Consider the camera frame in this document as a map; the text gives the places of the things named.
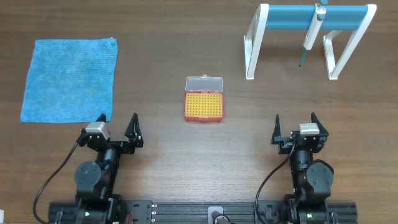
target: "transparent lid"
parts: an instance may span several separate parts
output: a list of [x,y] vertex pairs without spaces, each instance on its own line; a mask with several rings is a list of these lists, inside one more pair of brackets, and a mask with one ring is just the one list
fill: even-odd
[[222,77],[208,77],[202,75],[200,77],[187,77],[185,84],[185,91],[217,91],[222,92],[223,78]]

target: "plastic box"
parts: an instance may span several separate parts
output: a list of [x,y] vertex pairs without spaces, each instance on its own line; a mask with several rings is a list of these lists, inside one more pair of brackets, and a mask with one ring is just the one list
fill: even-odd
[[222,122],[224,117],[223,78],[187,77],[184,116],[186,121]]

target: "blue towel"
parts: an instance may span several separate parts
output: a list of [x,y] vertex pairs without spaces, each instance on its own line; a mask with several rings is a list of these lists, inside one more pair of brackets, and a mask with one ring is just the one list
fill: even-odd
[[114,38],[36,40],[21,122],[110,121],[117,56]]

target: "white frame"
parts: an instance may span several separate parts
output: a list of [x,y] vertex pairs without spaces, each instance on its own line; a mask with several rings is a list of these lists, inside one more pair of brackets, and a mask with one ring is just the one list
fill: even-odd
[[[323,45],[325,48],[326,67],[328,70],[329,80],[337,80],[338,75],[347,63],[349,57],[353,53],[358,42],[361,40],[363,34],[371,23],[376,12],[377,6],[375,4],[368,4],[368,12],[359,25],[357,30],[354,30],[349,38],[347,46],[337,64],[335,63],[335,55],[333,53],[333,46],[331,44],[332,38],[338,35],[341,30],[333,30],[329,34],[323,36]],[[256,69],[257,60],[261,48],[262,38],[266,29],[268,18],[269,5],[260,4],[253,20],[250,23],[249,30],[244,36],[244,59],[246,67],[246,80],[254,79],[254,71]]]

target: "wooden table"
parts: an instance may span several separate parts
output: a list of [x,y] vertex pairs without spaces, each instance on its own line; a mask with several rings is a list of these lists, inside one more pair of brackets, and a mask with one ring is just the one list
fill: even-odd
[[[0,1],[0,209],[5,222],[36,222],[32,203],[37,191],[86,126],[19,122],[34,40],[114,37],[119,55],[108,127],[113,139],[124,139],[136,112],[145,140],[135,155],[122,156],[116,193],[158,202],[252,202],[263,178],[285,158],[269,144],[275,115],[289,135],[314,111],[330,133],[315,155],[335,168],[330,198],[356,202],[362,224],[394,223],[398,1],[369,2],[377,4],[375,18],[338,81],[327,79],[321,38],[299,68],[305,32],[275,31],[266,32],[256,79],[249,82],[243,35],[260,3]],[[348,36],[333,39],[335,54],[342,53]],[[183,119],[185,78],[204,73],[224,78],[221,124]],[[75,169],[95,155],[88,148],[75,151],[40,198],[42,218],[49,202],[73,201]],[[261,199],[280,200],[291,193],[285,166],[264,187]]]

